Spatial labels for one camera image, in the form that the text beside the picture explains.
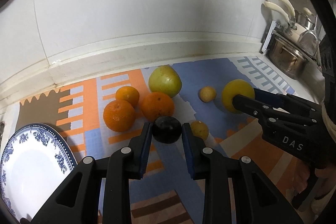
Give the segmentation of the right human hand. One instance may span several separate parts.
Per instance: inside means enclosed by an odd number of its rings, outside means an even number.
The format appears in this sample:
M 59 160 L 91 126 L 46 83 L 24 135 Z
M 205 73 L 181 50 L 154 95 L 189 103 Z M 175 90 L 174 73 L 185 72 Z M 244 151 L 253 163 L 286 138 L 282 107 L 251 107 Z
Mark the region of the right human hand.
M 298 160 L 293 175 L 295 196 L 291 204 L 304 211 L 308 206 L 315 215 L 320 215 L 335 193 L 335 165 L 324 169 L 311 169 Z

